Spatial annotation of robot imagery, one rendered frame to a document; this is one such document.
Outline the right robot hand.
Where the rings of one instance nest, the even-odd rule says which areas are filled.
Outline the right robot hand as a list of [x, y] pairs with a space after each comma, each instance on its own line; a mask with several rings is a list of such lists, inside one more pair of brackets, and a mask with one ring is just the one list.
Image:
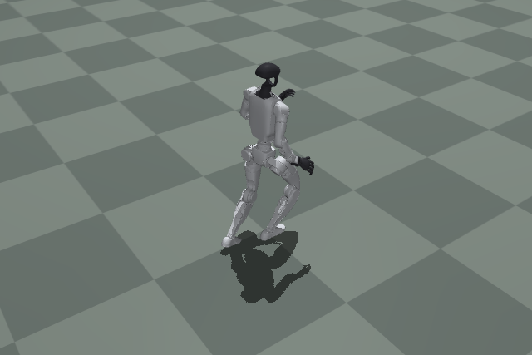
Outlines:
[[314, 162], [310, 161], [309, 159], [310, 159], [309, 156], [305, 157], [305, 158], [304, 157], [301, 158], [301, 157], [298, 156], [298, 164], [296, 164], [296, 163], [290, 163], [290, 164], [291, 165], [295, 165], [295, 166], [300, 166], [302, 169], [308, 171], [310, 173], [309, 175], [311, 175], [313, 173], [313, 169], [314, 169]]

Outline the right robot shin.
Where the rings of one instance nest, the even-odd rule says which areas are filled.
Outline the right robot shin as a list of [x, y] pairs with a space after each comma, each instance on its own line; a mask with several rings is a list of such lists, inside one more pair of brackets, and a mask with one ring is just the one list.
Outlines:
[[285, 217], [289, 211], [293, 208], [295, 203], [298, 200], [300, 190], [295, 188], [292, 190], [289, 197], [282, 195], [278, 201], [277, 207], [275, 208], [273, 218], [270, 220], [266, 230], [269, 228], [269, 233], [272, 233], [273, 230], [278, 226], [283, 217]]

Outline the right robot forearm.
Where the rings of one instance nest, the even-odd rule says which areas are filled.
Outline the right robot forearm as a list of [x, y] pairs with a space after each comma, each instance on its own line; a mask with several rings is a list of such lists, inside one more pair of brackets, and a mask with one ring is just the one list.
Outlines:
[[[296, 163], [298, 164], [298, 157], [291, 151], [291, 147], [289, 146], [288, 144], [288, 140], [286, 137], [284, 137], [282, 139], [282, 147], [283, 148], [279, 148], [279, 152], [281, 155], [283, 155], [283, 157], [285, 158], [285, 160], [290, 164], [290, 163]], [[291, 165], [291, 164], [290, 164]]]

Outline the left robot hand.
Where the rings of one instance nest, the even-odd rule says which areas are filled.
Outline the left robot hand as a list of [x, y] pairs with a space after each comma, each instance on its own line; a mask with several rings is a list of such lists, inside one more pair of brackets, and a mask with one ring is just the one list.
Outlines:
[[[278, 97], [283, 101], [286, 97], [295, 95], [295, 91], [293, 89], [287, 89], [286, 91], [283, 91]], [[293, 94], [293, 95], [291, 95]]]

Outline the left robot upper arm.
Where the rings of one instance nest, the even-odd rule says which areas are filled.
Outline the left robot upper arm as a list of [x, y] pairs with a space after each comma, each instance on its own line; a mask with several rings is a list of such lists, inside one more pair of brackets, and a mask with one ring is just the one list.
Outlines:
[[257, 87], [253, 86], [246, 90], [244, 90], [244, 99], [242, 101], [242, 106], [240, 110], [240, 115], [245, 119], [249, 120], [249, 95], [252, 90], [256, 89]]

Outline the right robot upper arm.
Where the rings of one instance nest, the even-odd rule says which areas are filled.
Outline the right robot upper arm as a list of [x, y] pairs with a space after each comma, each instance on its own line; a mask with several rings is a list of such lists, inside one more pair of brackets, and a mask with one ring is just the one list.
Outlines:
[[286, 131], [289, 108], [281, 101], [275, 101], [273, 114], [275, 115], [275, 137], [273, 138], [273, 145], [276, 148], [283, 148], [282, 139], [285, 137], [284, 133]]

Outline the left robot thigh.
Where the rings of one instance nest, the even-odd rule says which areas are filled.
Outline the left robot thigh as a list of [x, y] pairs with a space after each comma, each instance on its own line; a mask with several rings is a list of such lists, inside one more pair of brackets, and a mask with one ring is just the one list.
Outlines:
[[244, 168], [246, 174], [247, 190], [244, 192], [243, 200], [247, 203], [253, 203], [257, 199], [257, 188], [259, 185], [259, 177], [261, 165], [258, 165], [251, 158], [251, 150], [253, 145], [248, 145], [241, 151], [242, 158], [246, 161]]

